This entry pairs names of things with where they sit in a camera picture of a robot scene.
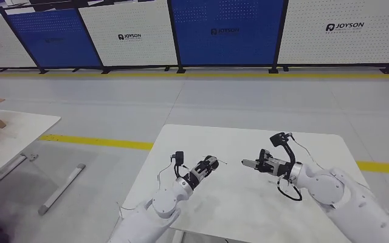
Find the wire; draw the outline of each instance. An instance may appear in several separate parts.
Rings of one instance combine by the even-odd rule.
[[[282,178],[284,178],[284,176],[285,176],[285,175],[282,175],[282,176],[280,176],[280,177],[278,178],[278,181],[277,181],[277,189],[278,189],[278,191],[279,191],[282,195],[286,196],[286,197],[289,198],[289,199],[292,199],[293,201],[302,201],[302,200],[303,200],[303,196],[301,195],[301,192],[300,192],[295,186],[293,186],[293,189],[294,189],[294,190],[296,191],[296,193],[298,194],[298,198],[291,197],[290,195],[284,193],[284,192],[281,190],[281,188],[280,188],[280,181],[281,181]]]
[[[116,202],[116,204],[117,204],[117,206],[119,207],[120,217],[121,217],[122,219],[123,219],[122,209],[128,210],[128,211],[134,210],[134,209],[135,209],[135,208],[125,208],[125,207],[122,207],[122,206],[119,205],[118,202]]]
[[[320,167],[320,169],[324,169],[323,167],[321,167],[321,166],[316,162],[316,160],[313,158],[313,156],[311,155],[311,153],[308,151],[307,148],[305,148],[303,145],[299,144],[299,143],[296,141],[296,139],[294,139],[293,136],[291,136],[291,138],[293,139],[293,141],[294,141],[298,146],[300,146],[300,147],[302,147],[303,149],[305,149],[305,151],[306,151],[306,152],[308,153],[308,155],[310,156],[311,160],[312,160],[313,162],[315,162],[316,165]]]
[[[162,171],[159,171],[158,176],[157,176],[157,180],[158,180],[158,189],[160,189],[160,174],[161,174],[164,170],[166,170],[167,168],[169,168],[170,165],[171,165],[172,163],[173,163],[173,159],[170,158],[170,164],[169,164],[165,169],[163,169]]]

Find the table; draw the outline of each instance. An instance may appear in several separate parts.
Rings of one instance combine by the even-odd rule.
[[[57,124],[61,117],[0,110],[0,119],[7,124],[5,128],[0,129],[0,180],[2,180],[25,159],[32,162],[38,157],[38,155],[26,152],[27,147]],[[65,184],[59,187],[39,208],[40,215],[48,211],[84,168],[84,164],[77,166]]]
[[[294,202],[276,188],[276,177],[242,166],[242,159],[257,159],[261,148],[289,161],[282,147],[274,148],[269,137],[280,131],[165,125],[140,170],[123,207],[132,208],[158,189],[157,174],[169,156],[184,151],[184,165],[192,168],[204,156],[225,161],[205,178],[192,197],[181,202],[182,213],[173,229],[245,242],[312,243],[349,242],[303,189],[303,201]],[[338,167],[367,185],[345,142],[338,135],[293,132],[324,168]],[[311,165],[306,151],[292,140],[296,160]],[[161,175],[161,187],[175,180],[173,166]]]
[[[0,119],[7,124],[5,128],[0,129],[0,174],[2,174],[4,167],[57,124],[61,117],[0,110]]]

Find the perforated wall panel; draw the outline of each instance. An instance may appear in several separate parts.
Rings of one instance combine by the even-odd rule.
[[[41,67],[99,67],[74,9],[9,15],[9,20]]]
[[[90,7],[80,13],[105,66],[177,64],[166,1]]]
[[[5,19],[0,15],[0,67],[35,67]]]
[[[182,64],[272,64],[283,0],[172,0]]]
[[[388,0],[289,0],[278,63],[389,63],[388,42]]]

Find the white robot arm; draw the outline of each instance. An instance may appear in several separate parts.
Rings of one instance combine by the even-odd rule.
[[[242,160],[242,164],[284,178],[294,185],[301,200],[298,189],[306,188],[325,214],[352,243],[384,243],[389,242],[389,213],[385,211],[366,188],[355,182],[344,171],[334,168],[313,173],[308,165],[295,161],[295,156],[287,145],[291,133],[283,132],[270,138],[275,147],[281,145],[291,159],[286,162],[273,158],[269,151],[262,149],[256,161]]]
[[[138,204],[118,226],[108,243],[156,242],[180,215],[177,203],[188,200],[200,182],[219,166],[216,157],[207,156],[181,177],[179,167],[184,166],[184,153],[176,152],[171,156],[173,158],[176,159],[174,172],[177,176],[173,186],[158,190],[152,199]]]

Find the white floor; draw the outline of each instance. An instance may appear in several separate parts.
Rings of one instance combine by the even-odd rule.
[[[387,79],[0,78],[0,109],[59,115],[53,134],[153,142],[167,123],[317,132],[341,135],[356,160],[377,162],[389,162],[388,94]],[[106,242],[118,220],[116,202],[148,152],[41,141],[34,149],[39,169],[23,163],[0,182],[0,224],[13,242]],[[38,216],[79,163],[86,170]],[[389,174],[363,175],[389,208]]]

